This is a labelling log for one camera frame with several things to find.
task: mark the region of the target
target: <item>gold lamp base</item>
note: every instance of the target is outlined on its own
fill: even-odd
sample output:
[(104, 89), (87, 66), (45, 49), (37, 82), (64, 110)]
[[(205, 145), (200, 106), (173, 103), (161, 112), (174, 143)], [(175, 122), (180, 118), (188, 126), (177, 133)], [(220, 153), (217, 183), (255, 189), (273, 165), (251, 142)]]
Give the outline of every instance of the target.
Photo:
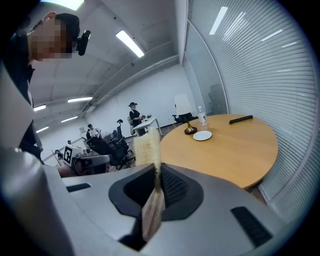
[(188, 128), (184, 130), (186, 135), (195, 134), (198, 130), (196, 127), (192, 127), (189, 121), (187, 122)]

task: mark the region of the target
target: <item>lamp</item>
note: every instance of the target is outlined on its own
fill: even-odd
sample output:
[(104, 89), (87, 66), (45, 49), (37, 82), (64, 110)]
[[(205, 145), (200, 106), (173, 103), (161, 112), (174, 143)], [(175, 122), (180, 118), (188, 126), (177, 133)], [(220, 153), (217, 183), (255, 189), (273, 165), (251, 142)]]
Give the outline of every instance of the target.
[[(175, 107), (176, 114), (178, 116), (188, 114), (192, 111), (192, 107), (189, 101), (189, 98), (186, 94), (177, 95), (174, 97), (175, 99)], [(198, 130), (196, 127), (192, 127), (189, 123), (190, 120), (185, 116), (186, 122), (188, 124), (188, 128), (184, 130), (184, 133), (187, 135), (195, 134)]]

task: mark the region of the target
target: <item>water bottle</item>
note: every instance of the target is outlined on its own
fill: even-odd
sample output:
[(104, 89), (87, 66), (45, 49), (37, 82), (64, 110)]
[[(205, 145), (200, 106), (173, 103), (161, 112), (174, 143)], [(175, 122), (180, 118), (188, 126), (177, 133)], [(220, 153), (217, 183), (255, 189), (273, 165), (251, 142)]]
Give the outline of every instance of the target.
[(208, 129), (207, 115), (206, 115), (206, 112), (202, 110), (202, 106), (198, 106), (198, 118), (200, 121), (201, 129), (202, 130)]

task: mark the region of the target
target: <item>white table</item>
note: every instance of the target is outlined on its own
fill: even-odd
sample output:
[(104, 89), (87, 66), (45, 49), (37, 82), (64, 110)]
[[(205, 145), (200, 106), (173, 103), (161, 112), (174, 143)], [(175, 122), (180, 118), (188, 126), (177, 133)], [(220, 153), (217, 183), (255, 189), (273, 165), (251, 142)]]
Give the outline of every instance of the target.
[(159, 128), (159, 133), (161, 134), (161, 136), (163, 136), (160, 125), (158, 123), (158, 120), (156, 117), (149, 119), (148, 121), (142, 122), (139, 125), (137, 125), (136, 127), (133, 128), (134, 131), (137, 131), (139, 129), (144, 129), (144, 128), (148, 128), (149, 126), (151, 126), (151, 124), (156, 121), (156, 124), (158, 125)]

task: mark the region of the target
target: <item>wooden tabletop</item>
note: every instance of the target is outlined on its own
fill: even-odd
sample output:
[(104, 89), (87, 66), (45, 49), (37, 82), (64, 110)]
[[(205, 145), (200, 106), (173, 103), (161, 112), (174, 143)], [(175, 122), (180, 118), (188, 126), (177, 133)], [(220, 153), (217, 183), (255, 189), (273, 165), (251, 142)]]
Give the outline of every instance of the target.
[[(254, 118), (229, 124), (241, 114), (207, 116), (212, 137), (197, 141), (186, 135), (187, 124), (170, 131), (161, 141), (162, 162), (228, 180), (247, 189), (271, 169), (278, 154), (275, 133)], [(200, 129), (198, 119), (190, 124)]]

